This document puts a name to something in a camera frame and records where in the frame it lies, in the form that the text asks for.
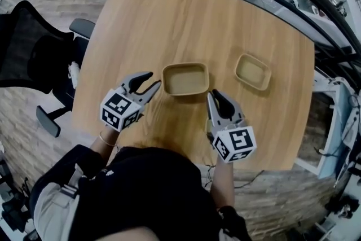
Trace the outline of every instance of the wooden floor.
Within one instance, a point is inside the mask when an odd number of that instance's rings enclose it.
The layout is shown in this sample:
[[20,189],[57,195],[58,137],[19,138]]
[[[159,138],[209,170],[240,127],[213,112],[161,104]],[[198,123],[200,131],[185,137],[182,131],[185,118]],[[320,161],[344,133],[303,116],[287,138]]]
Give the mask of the wooden floor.
[[[28,1],[53,26],[67,31],[76,17],[96,21],[106,0]],[[6,160],[17,184],[25,177],[30,179],[30,184],[34,184],[73,146],[78,143],[89,146],[94,140],[71,127],[71,113],[57,119],[61,135],[57,139],[51,137],[36,119],[38,105],[47,112],[61,107],[51,94],[44,95],[23,88],[0,89],[0,141],[5,147]],[[304,137],[306,149],[302,150],[302,156],[309,156],[310,161],[315,159],[307,153],[307,148],[314,151],[313,146],[320,146],[327,133],[325,114],[319,113],[319,110],[320,105],[312,100]],[[208,169],[206,166],[200,166],[200,169],[206,182]],[[257,173],[237,170],[235,185],[246,184]],[[307,227],[325,215],[323,206],[334,193],[333,184],[333,178],[318,180],[297,165],[287,172],[263,172],[251,185],[236,189],[236,209],[246,218],[254,240],[283,240],[279,233],[287,228],[298,227],[299,222],[302,227]]]

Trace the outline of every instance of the bracelet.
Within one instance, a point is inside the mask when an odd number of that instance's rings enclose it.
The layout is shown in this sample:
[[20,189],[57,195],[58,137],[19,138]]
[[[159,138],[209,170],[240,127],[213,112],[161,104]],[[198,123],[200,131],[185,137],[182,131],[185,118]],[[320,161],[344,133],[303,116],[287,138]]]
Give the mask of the bracelet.
[[107,143],[107,142],[103,139],[101,132],[99,133],[99,138],[102,140],[103,143],[107,144],[109,147],[117,147],[116,144],[109,144],[109,143]]

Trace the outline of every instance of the human arm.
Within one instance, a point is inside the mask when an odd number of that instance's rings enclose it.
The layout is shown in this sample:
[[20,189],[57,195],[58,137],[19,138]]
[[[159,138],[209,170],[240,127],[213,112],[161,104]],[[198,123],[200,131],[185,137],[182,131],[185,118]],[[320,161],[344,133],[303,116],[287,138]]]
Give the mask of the human arm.
[[98,153],[105,163],[108,162],[112,154],[114,146],[116,145],[119,132],[112,129],[110,126],[105,126],[99,133],[99,136],[90,146],[90,149]]
[[210,195],[217,208],[235,205],[233,163],[225,163],[220,156],[217,157]]

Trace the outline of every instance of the wrist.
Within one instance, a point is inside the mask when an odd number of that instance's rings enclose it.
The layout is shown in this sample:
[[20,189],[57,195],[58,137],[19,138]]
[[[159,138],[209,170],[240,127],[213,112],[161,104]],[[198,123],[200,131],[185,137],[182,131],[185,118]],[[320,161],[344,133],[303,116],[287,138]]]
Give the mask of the wrist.
[[111,144],[115,144],[117,142],[120,134],[120,132],[114,130],[110,126],[105,126],[105,128],[100,133],[102,135],[102,138]]
[[220,157],[219,155],[217,156],[217,163],[216,166],[222,166],[222,167],[229,167],[233,169],[233,163],[226,163],[225,161],[223,161],[222,157]]

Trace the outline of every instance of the wooden tray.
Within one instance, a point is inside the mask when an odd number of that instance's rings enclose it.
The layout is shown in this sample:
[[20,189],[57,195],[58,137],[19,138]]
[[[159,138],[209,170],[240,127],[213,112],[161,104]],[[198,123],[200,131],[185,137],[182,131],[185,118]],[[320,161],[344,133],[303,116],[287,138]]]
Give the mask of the wooden tray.
[[205,120],[205,126],[204,126],[204,132],[206,133],[206,134],[208,134],[208,133],[210,133],[211,132],[211,130],[212,130],[212,120],[210,120],[209,118],[207,118],[206,120]]
[[203,63],[168,65],[162,78],[164,91],[174,96],[201,94],[209,88],[208,69]]
[[237,62],[235,75],[238,80],[257,90],[266,90],[270,82],[271,70],[255,57],[242,54]]

